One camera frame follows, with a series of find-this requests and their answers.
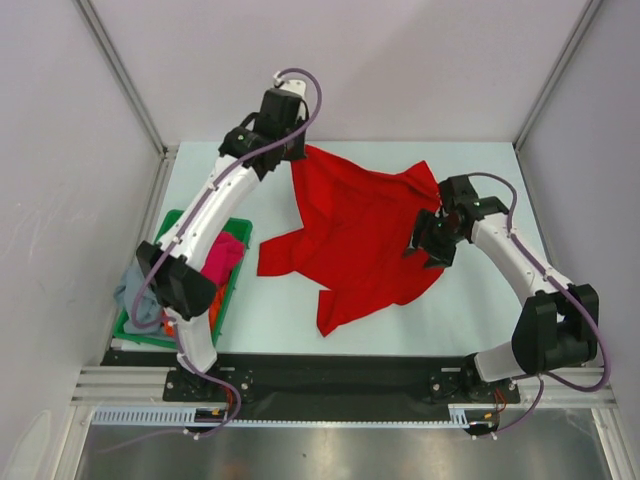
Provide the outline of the red t shirt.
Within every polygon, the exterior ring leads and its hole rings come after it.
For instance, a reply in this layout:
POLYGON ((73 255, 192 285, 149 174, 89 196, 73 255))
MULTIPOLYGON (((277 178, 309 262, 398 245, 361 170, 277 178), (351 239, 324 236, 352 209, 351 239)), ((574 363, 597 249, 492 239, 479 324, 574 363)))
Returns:
POLYGON ((257 273, 299 273, 322 285, 316 314, 322 336, 413 302, 442 275, 425 268, 425 252, 405 253, 418 213, 440 206, 426 162, 384 173, 307 146, 291 172, 302 226, 261 243, 257 273))

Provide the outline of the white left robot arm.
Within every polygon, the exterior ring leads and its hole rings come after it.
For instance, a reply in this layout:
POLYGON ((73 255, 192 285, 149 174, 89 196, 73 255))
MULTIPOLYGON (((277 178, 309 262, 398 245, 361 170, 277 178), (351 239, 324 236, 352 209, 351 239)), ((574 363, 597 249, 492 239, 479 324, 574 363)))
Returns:
POLYGON ((301 79, 277 79, 220 145, 222 170, 212 171, 179 220, 154 243, 142 242, 136 259, 145 284, 173 322, 178 362, 189 372, 185 388, 199 400, 220 388, 208 310, 218 288, 203 268, 234 210, 283 161, 304 156, 312 119, 301 79))

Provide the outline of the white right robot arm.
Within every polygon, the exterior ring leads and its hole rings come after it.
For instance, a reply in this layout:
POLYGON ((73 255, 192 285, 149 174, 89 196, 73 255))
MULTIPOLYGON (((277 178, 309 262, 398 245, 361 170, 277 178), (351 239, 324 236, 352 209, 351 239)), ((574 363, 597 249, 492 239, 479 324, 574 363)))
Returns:
POLYGON ((462 364, 463 393, 484 401, 498 382, 522 377, 557 376, 557 370, 593 360, 599 347, 599 297, 589 284, 560 274, 520 238, 514 205, 495 196, 480 197, 471 175, 449 177, 438 185, 435 212, 421 210, 405 251, 427 255, 427 269, 453 264, 466 241, 485 254, 515 293, 521 313, 509 341, 468 355, 462 364))

